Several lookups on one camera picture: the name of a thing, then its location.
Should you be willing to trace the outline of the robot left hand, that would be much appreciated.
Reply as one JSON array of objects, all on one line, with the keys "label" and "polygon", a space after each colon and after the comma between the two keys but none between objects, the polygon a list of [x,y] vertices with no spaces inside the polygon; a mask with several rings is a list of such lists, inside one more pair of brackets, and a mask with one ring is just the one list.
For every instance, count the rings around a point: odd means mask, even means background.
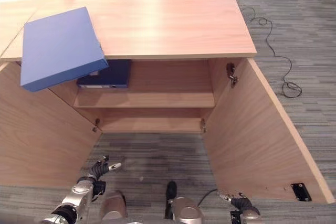
[{"label": "robot left hand", "polygon": [[96,163],[94,163],[90,168],[89,177],[95,180],[99,180],[99,178],[104,174],[117,170],[122,165],[121,163],[109,164],[109,160],[110,156],[105,155],[102,157],[102,159],[96,161]]}]

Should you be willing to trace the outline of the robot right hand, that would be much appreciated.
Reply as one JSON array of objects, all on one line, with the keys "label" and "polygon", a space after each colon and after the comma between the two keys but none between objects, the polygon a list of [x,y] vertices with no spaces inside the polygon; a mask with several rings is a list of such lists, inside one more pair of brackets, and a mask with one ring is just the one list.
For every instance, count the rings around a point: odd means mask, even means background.
[{"label": "robot right hand", "polygon": [[245,198],[232,198],[220,192],[218,192],[217,195],[222,200],[225,200],[231,203],[236,209],[239,209],[240,211],[250,209],[253,206],[251,201],[246,197]]}]

